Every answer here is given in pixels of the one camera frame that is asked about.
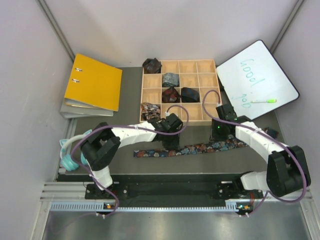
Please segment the navy floral long tie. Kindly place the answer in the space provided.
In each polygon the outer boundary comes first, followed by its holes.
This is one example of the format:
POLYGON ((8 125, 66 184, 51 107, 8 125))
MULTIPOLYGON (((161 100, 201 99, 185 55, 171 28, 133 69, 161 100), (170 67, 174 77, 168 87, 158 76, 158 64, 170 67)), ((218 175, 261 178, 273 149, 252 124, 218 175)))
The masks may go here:
POLYGON ((165 148, 135 150, 133 156, 137 158, 175 157, 228 151, 249 146, 261 155, 264 160, 267 160, 268 155, 273 151, 282 151, 286 147, 277 140, 277 136, 278 132, 269 127, 261 129, 252 126, 251 129, 247 129, 246 126, 237 126, 235 128, 235 135, 228 135, 227 139, 223 141, 209 141, 194 145, 186 145, 180 147, 179 150, 167 150, 165 148))

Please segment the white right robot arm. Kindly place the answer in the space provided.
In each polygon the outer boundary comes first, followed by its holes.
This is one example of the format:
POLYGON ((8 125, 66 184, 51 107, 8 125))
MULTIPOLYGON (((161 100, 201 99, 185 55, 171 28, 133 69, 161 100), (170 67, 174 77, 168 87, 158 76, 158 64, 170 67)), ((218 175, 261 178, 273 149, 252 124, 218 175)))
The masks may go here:
POLYGON ((242 174, 233 185, 233 192, 245 198, 252 190, 269 191, 283 197, 311 184, 311 177, 304 150, 288 146, 268 135, 246 116, 237 116, 230 104, 216 107, 217 119, 212 120, 211 136, 219 141, 229 136, 247 144, 266 162, 267 170, 242 174))

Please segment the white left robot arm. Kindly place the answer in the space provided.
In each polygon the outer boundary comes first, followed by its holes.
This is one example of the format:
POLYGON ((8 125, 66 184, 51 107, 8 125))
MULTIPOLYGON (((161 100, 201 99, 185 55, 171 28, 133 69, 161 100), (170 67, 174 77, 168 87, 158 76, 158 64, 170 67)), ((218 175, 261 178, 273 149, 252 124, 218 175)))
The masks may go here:
POLYGON ((114 191, 109 165, 119 148, 143 142, 161 142, 165 147, 179 146, 179 131, 183 122, 174 113, 165 118, 144 121, 123 127, 108 127, 99 124, 89 137, 80 144, 80 150, 98 182, 96 192, 102 198, 109 198, 114 191))

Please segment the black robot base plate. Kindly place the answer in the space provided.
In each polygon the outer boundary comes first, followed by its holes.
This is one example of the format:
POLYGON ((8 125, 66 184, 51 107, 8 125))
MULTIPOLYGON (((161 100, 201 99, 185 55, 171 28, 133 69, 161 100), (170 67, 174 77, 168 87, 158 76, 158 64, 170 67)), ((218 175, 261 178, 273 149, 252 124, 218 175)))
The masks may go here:
POLYGON ((200 201, 224 201, 229 199, 245 199, 254 201, 262 199, 263 193, 258 190, 237 191, 230 183, 223 185, 212 182, 135 182, 114 183, 106 190, 101 190, 96 184, 86 187, 85 198, 88 200, 106 200, 114 194, 121 204, 129 204, 129 201, 151 199, 156 202, 169 200, 170 203, 178 200, 178 197, 195 202, 200 201))

